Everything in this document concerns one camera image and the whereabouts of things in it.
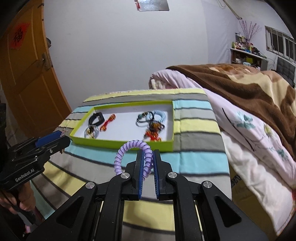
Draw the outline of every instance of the blue coiled hair tie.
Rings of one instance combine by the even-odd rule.
[[[153,114],[154,114],[154,120],[160,122],[160,123],[163,123],[166,119],[166,115],[163,111],[161,110],[154,110],[154,111],[151,111]],[[160,120],[156,119],[155,118],[155,115],[159,115],[160,116]],[[151,120],[152,116],[151,116],[151,113],[148,112],[148,114],[146,115],[146,120]]]

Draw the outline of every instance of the purple coiled keychain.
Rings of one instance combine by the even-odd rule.
[[[153,165],[152,165],[153,154],[152,154],[151,147],[146,142],[143,142],[141,140],[132,140],[123,144],[123,146],[120,147],[114,161],[114,169],[115,169],[116,175],[123,173],[121,169],[121,160],[124,153],[130,150],[131,148],[140,148],[144,151],[145,166],[143,170],[143,180],[145,180],[145,178],[148,177],[148,175],[151,173],[151,169],[153,168]]]

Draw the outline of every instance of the brown blanket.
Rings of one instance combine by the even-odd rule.
[[[279,74],[239,64],[178,65],[168,69],[181,72],[262,119],[277,132],[295,160],[296,92]]]

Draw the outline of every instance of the red fu paper sign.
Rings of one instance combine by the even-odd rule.
[[[20,23],[15,27],[13,34],[10,36],[11,40],[9,43],[9,47],[11,49],[15,49],[15,50],[20,49],[29,25],[30,23]]]

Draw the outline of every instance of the orange wooden door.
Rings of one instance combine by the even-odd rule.
[[[47,47],[43,0],[31,0],[0,39],[0,81],[27,137],[52,132],[69,114]]]

